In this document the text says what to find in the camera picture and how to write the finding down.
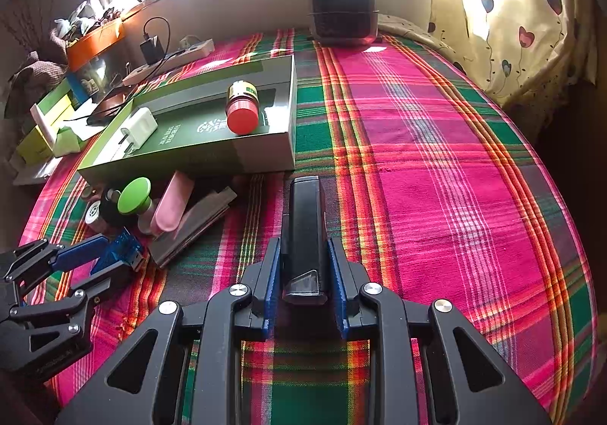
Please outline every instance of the red cap bottle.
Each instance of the red cap bottle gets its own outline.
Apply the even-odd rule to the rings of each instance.
[[[237,80],[228,92],[226,104],[228,128],[238,135],[253,132],[259,125],[257,89],[250,82]]]

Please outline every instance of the plaid bedsheet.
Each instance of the plaid bedsheet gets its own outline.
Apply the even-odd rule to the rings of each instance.
[[[219,45],[149,86],[291,53],[299,82],[291,176],[321,176],[329,234],[401,297],[452,300],[562,423],[597,370],[588,264],[538,156],[453,66],[394,36],[368,50],[323,48],[284,30]],[[79,159],[63,159],[46,184],[23,243],[75,243],[92,234],[78,199]],[[208,299],[260,260],[280,231],[286,179],[238,177],[239,199],[222,222],[168,270],[148,264],[127,293],[98,309],[93,351],[50,382],[60,402],[160,301]],[[62,298],[88,269],[48,278],[33,302]],[[419,355],[416,361],[419,369]],[[244,423],[364,422],[366,343],[246,343],[243,362]],[[194,368],[192,360],[190,377]],[[187,423],[187,397],[183,415]],[[425,408],[421,415],[426,421]]]

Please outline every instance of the blue plastic part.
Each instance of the blue plastic part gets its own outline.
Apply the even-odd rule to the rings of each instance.
[[[68,272],[103,254],[110,241],[103,235],[95,235],[76,245],[67,247],[57,254],[51,267],[56,271]]]
[[[84,103],[90,98],[90,96],[82,87],[82,84],[80,84],[80,78],[76,74],[71,71],[68,71],[66,72],[66,79],[70,84],[72,93],[74,93],[74,98],[76,98],[76,101],[78,101],[78,106],[80,106],[82,103]]]
[[[124,262],[136,270],[144,258],[143,245],[126,228],[122,228],[120,235],[101,254],[90,270],[91,275],[111,266],[116,262]]]
[[[269,337],[272,329],[274,328],[274,319],[276,316],[276,307],[278,306],[278,288],[280,282],[280,240],[278,240],[276,250],[274,252],[274,260],[272,261],[272,270],[268,278],[268,289],[266,291],[264,314],[265,319],[263,320],[263,336]]]
[[[329,255],[331,257],[331,280],[333,284],[333,305],[335,306],[335,322],[343,339],[347,339],[350,324],[346,310],[344,281],[340,275],[338,258],[335,254],[333,242],[329,241]]]

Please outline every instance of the green box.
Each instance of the green box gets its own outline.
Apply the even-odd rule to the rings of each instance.
[[[59,129],[63,120],[74,114],[74,108],[69,99],[71,91],[67,79],[40,100],[38,108],[44,119],[55,131]],[[23,158],[26,165],[42,163],[53,157],[53,150],[42,136],[42,132],[35,126],[17,146],[17,153]]]
[[[246,136],[226,125],[226,95],[237,80],[259,94],[259,126]],[[297,75],[292,55],[204,72],[133,98],[102,132],[78,167],[94,185],[123,183],[138,176],[170,178],[265,173],[295,167]],[[121,143],[122,124],[141,107],[158,129],[138,150]]]

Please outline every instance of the bolt head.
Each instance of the bolt head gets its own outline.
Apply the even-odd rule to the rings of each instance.
[[[447,312],[451,312],[453,305],[448,300],[440,299],[434,302],[434,308],[439,312],[444,312],[446,314]]]
[[[249,287],[247,285],[241,285],[240,283],[230,286],[230,295],[234,297],[241,297],[242,295],[246,295],[247,291],[249,291]]]
[[[379,283],[367,283],[363,289],[365,290],[365,293],[369,295],[379,295],[383,290],[383,287]]]
[[[166,301],[166,302],[162,302],[160,304],[160,306],[158,307],[158,310],[160,311],[161,314],[164,315],[169,315],[175,312],[175,310],[177,310],[177,304],[175,302],[172,302],[170,300]]]

